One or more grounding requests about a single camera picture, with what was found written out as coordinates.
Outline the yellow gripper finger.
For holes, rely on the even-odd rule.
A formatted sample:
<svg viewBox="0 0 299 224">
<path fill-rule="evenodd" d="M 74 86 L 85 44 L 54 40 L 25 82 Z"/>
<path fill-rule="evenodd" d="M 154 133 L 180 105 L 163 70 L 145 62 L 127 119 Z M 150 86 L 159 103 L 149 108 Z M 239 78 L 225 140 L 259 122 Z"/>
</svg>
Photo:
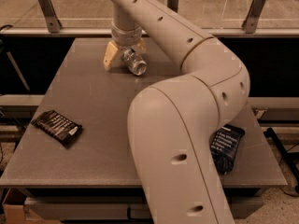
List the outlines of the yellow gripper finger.
<svg viewBox="0 0 299 224">
<path fill-rule="evenodd" d="M 107 48 L 103 60 L 103 65 L 106 70 L 110 70 L 115 59 L 120 55 L 120 46 L 114 41 L 110 40 L 107 43 Z"/>
<path fill-rule="evenodd" d="M 138 53 L 146 53 L 147 48 L 143 38 L 140 38 L 135 44 L 132 45 L 132 49 Z"/>
</svg>

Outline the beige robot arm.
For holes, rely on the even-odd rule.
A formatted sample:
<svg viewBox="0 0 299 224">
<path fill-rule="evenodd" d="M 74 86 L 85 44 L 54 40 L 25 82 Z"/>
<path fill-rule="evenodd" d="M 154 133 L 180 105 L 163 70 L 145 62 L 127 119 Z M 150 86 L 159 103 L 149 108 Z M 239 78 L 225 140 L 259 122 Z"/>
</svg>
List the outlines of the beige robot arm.
<svg viewBox="0 0 299 224">
<path fill-rule="evenodd" d="M 156 0 L 111 0 L 178 66 L 132 101 L 129 143 L 154 224 L 235 224 L 210 137 L 249 97 L 249 72 L 215 36 Z"/>
</svg>

